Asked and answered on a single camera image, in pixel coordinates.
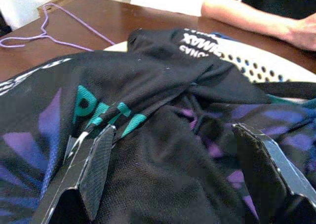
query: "cardboard box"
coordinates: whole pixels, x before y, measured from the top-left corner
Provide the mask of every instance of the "cardboard box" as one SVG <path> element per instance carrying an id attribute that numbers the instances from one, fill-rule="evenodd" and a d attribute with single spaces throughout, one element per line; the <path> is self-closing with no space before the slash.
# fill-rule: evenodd
<path id="1" fill-rule="evenodd" d="M 51 0 L 49 2 L 46 2 L 45 4 L 47 4 L 47 3 L 55 3 L 55 4 L 59 5 L 59 6 L 63 6 L 63 5 L 66 5 L 66 4 L 70 3 L 71 1 L 73 1 L 73 0 Z M 39 11 L 39 16 L 40 17 L 44 16 L 43 5 L 38 7 L 38 11 Z M 50 12 L 56 10 L 56 9 L 57 9 L 57 7 L 52 6 L 52 5 L 49 5 L 49 6 L 46 7 L 46 10 L 47 10 L 48 13 L 50 13 Z"/>

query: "clothing pile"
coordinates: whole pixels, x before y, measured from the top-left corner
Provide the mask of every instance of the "clothing pile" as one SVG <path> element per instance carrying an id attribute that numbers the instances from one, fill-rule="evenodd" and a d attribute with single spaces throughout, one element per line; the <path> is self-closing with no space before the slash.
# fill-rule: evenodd
<path id="1" fill-rule="evenodd" d="M 316 110 L 272 103 L 219 53 L 209 34 L 137 30 L 127 53 L 62 56 L 1 83 L 1 222 L 30 222 L 70 137 L 107 124 L 117 132 L 96 224 L 265 223 L 235 123 L 277 141 L 316 188 Z"/>

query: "person's arm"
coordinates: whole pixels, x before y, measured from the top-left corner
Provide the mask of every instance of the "person's arm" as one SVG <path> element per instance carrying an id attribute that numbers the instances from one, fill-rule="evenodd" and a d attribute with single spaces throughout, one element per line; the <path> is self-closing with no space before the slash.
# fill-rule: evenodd
<path id="1" fill-rule="evenodd" d="M 295 20 L 265 13 L 237 0 L 204 0 L 201 14 L 244 30 L 279 38 L 302 49 L 316 50 L 316 14 Z"/>

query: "brown table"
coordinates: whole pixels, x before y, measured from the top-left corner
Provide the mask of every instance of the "brown table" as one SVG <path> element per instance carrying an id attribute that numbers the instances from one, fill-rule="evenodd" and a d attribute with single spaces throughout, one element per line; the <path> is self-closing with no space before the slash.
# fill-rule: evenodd
<path id="1" fill-rule="evenodd" d="M 183 14 L 170 13 L 110 0 L 75 0 L 65 8 L 115 43 L 126 41 L 135 29 L 191 28 L 203 32 L 220 32 L 243 43 L 275 53 L 316 73 L 316 53 L 306 52 L 282 41 L 243 31 L 227 24 Z M 29 37 L 38 35 L 43 19 L 38 19 L 8 35 Z M 56 39 L 104 49 L 109 43 L 68 17 L 60 10 L 49 15 L 47 31 Z M 49 39 L 26 43 L 24 48 L 0 48 L 0 81 L 37 66 L 51 58 L 81 52 L 82 50 L 58 45 Z"/>

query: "hand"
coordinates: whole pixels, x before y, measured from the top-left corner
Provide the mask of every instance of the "hand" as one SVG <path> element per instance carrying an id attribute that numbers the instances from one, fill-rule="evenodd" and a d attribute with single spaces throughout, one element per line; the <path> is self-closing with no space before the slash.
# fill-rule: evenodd
<path id="1" fill-rule="evenodd" d="M 305 50 L 316 51 L 316 13 L 289 26 L 286 41 Z"/>

